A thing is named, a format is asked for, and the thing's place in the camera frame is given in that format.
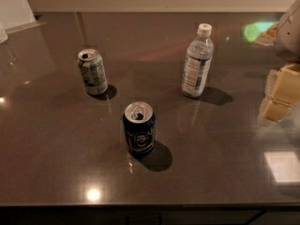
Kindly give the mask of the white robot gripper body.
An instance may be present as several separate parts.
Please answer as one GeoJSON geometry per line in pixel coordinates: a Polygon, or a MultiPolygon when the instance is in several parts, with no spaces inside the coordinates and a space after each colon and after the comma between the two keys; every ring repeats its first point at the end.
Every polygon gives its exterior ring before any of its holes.
{"type": "Polygon", "coordinates": [[[300,0],[295,0],[278,22],[275,51],[285,61],[300,63],[300,0]]]}

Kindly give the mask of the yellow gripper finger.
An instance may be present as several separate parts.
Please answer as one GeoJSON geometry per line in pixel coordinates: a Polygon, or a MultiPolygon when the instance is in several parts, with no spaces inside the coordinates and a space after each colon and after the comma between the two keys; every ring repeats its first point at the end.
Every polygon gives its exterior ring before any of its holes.
{"type": "Polygon", "coordinates": [[[286,63],[280,70],[271,69],[265,94],[271,100],[293,105],[300,99],[300,64],[286,63]]]}
{"type": "Polygon", "coordinates": [[[291,108],[285,104],[273,101],[270,97],[262,100],[257,122],[262,126],[273,126],[280,122],[289,112],[291,108]]]}

